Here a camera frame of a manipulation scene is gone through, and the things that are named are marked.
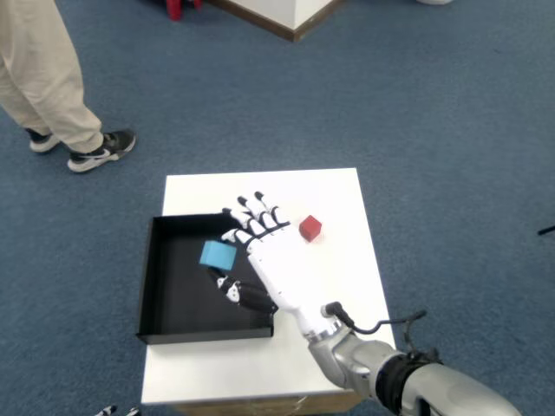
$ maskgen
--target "white tabletop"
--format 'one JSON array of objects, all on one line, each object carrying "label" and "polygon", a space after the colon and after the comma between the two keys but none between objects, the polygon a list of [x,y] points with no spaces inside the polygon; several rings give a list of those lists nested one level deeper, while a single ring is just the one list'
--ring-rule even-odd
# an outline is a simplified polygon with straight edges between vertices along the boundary
[{"label": "white tabletop", "polygon": [[[323,223],[310,244],[329,301],[356,324],[389,317],[356,169],[181,175],[166,178],[163,215],[221,212],[237,196],[261,191],[294,225]],[[294,319],[275,315],[272,338],[147,346],[142,402],[237,400],[341,391],[322,375]],[[373,339],[395,345],[389,326]]]}]

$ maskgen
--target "blue cube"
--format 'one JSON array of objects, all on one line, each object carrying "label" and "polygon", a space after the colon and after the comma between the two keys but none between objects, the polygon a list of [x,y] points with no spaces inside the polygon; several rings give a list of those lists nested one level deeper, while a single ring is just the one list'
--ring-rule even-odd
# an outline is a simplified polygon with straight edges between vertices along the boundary
[{"label": "blue cube", "polygon": [[231,270],[235,261],[237,249],[232,245],[218,241],[206,241],[200,255],[200,264],[217,267],[218,269]]}]

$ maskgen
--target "black sneaker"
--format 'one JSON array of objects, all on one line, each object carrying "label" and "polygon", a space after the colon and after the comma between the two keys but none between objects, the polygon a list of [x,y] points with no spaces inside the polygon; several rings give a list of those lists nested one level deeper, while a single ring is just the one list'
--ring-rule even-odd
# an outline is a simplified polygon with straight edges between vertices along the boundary
[{"label": "black sneaker", "polygon": [[54,148],[55,145],[60,143],[60,140],[56,138],[54,134],[42,134],[37,133],[35,130],[30,128],[25,129],[31,138],[29,142],[29,148],[36,153],[46,153]]},{"label": "black sneaker", "polygon": [[102,146],[90,153],[72,152],[68,168],[73,172],[86,172],[106,162],[121,159],[135,146],[135,133],[131,130],[104,133]]}]

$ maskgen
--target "wire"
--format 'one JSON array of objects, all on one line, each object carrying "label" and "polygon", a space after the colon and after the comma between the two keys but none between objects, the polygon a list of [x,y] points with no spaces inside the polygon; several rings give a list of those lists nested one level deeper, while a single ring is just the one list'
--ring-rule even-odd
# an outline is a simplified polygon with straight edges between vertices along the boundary
[{"label": "wire", "polygon": [[423,310],[419,310],[418,312],[415,312],[410,316],[406,316],[404,318],[378,321],[378,323],[371,329],[362,329],[362,328],[358,328],[355,325],[355,321],[353,321],[350,318],[350,316],[347,314],[347,312],[345,312],[345,309],[343,309],[343,305],[340,302],[328,303],[324,307],[324,310],[327,315],[334,315],[339,321],[343,322],[343,324],[345,324],[347,327],[351,328],[352,330],[362,335],[375,334],[376,332],[378,332],[378,329],[380,329],[381,325],[396,325],[396,324],[404,323],[405,328],[403,329],[403,332],[402,332],[403,340],[407,343],[411,351],[415,351],[415,345],[410,339],[410,333],[409,333],[410,326],[413,324],[414,321],[419,320],[424,316],[426,316],[426,313],[427,313],[426,310],[423,309]]}]

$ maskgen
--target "person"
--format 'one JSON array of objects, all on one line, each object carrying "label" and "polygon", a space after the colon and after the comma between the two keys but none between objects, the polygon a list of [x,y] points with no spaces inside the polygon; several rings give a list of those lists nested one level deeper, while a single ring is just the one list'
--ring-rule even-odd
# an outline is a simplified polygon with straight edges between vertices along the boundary
[{"label": "person", "polygon": [[81,67],[54,0],[0,0],[0,106],[46,153],[59,142],[68,168],[86,172],[127,154],[131,130],[101,132],[83,103]]}]

